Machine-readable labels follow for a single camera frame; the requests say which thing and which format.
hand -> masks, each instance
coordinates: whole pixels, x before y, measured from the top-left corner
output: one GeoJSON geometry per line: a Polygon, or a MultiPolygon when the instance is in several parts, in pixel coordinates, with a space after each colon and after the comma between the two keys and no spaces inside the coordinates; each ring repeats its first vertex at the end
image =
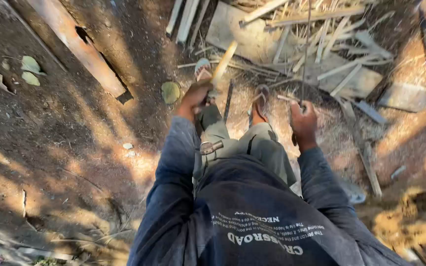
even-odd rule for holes
{"type": "Polygon", "coordinates": [[[192,84],[182,98],[177,115],[194,123],[195,115],[201,111],[202,104],[205,104],[206,96],[212,89],[213,84],[210,83],[210,80],[202,80],[192,84]]]}
{"type": "Polygon", "coordinates": [[[317,147],[315,131],[318,127],[318,118],[315,107],[309,101],[303,101],[305,112],[302,113],[296,101],[290,103],[290,126],[297,138],[300,152],[317,147]]]}

dirt ground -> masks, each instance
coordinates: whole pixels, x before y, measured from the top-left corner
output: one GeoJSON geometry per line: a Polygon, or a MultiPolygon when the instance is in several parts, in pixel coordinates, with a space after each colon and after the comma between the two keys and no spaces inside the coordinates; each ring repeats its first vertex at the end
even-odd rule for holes
{"type": "MultiPolygon", "coordinates": [[[[0,9],[0,73],[9,89],[17,93],[0,89],[0,239],[8,239],[15,247],[22,244],[73,254],[87,251],[101,265],[121,265],[144,214],[170,118],[179,102],[166,105],[160,86],[175,81],[184,94],[192,83],[193,69],[177,69],[177,65],[193,63],[204,54],[190,55],[165,36],[173,0],[61,2],[86,27],[133,99],[122,104],[105,93],[25,1],[11,3],[68,73],[17,20],[0,9]],[[40,87],[21,79],[18,60],[24,55],[34,57],[48,74],[38,76],[40,87]],[[3,60],[8,60],[9,70],[2,67],[3,60]],[[134,157],[127,157],[124,143],[133,144],[134,157]],[[35,228],[22,218],[23,190],[27,192],[28,221],[35,228]],[[104,247],[51,242],[95,241],[125,230],[129,231],[116,235],[108,244],[104,244],[105,239],[99,241],[104,247]]],[[[393,64],[373,67],[384,80],[368,97],[370,103],[392,82],[426,86],[426,59],[412,8],[410,1],[384,0],[365,14],[369,26],[383,14],[395,11],[374,30],[376,42],[396,59],[393,64]]],[[[210,4],[201,28],[203,37],[213,11],[210,4]]],[[[228,69],[218,88],[217,103],[222,113],[230,79],[233,94],[227,127],[232,138],[239,138],[247,130],[247,110],[260,80],[228,69]]],[[[290,94],[298,86],[293,83],[274,88],[272,95],[290,94]]],[[[382,200],[377,200],[371,195],[338,104],[315,88],[307,87],[305,97],[319,111],[318,142],[333,170],[339,178],[358,184],[369,194],[366,203],[356,206],[364,223],[398,252],[426,244],[426,112],[411,114],[378,107],[389,123],[377,125],[355,110],[375,155],[373,166],[384,193],[382,200]],[[391,174],[402,165],[407,169],[392,180],[391,174]]],[[[300,153],[292,144],[290,127],[284,123],[288,117],[286,103],[272,97],[271,110],[271,124],[279,141],[290,158],[297,158],[300,153]]]]}

wire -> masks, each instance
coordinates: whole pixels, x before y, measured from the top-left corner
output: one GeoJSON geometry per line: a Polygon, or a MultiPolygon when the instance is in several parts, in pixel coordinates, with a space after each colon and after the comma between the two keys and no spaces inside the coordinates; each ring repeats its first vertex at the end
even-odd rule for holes
{"type": "Polygon", "coordinates": [[[307,57],[308,57],[308,48],[309,48],[309,41],[310,41],[310,20],[311,20],[311,0],[308,0],[308,25],[307,25],[307,38],[305,41],[305,61],[303,63],[303,74],[302,74],[302,87],[300,89],[300,102],[299,105],[302,106],[303,102],[303,95],[305,93],[305,70],[307,69],[307,57]]]}

gray pants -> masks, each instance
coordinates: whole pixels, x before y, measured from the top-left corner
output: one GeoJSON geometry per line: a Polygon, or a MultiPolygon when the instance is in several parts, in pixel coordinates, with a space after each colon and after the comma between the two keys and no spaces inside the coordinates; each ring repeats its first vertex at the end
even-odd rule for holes
{"type": "Polygon", "coordinates": [[[194,183],[220,159],[238,154],[248,154],[262,162],[274,172],[298,196],[302,196],[300,182],[295,177],[284,147],[277,141],[277,135],[269,123],[259,123],[251,128],[239,140],[231,139],[220,111],[215,105],[206,107],[198,116],[198,122],[204,130],[204,142],[222,141],[224,147],[208,155],[197,156],[194,170],[194,183]]]}

shirt sleeve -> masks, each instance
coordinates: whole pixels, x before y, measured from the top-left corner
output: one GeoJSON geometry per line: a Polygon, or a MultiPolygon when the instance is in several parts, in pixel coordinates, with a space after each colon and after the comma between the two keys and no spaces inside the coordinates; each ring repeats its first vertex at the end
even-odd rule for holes
{"type": "Polygon", "coordinates": [[[146,212],[127,265],[154,265],[171,248],[193,211],[192,175],[200,139],[194,125],[175,116],[146,200],[146,212]]]}
{"type": "Polygon", "coordinates": [[[366,265],[409,265],[359,221],[320,148],[305,151],[298,162],[303,199],[356,240],[366,265]]]}

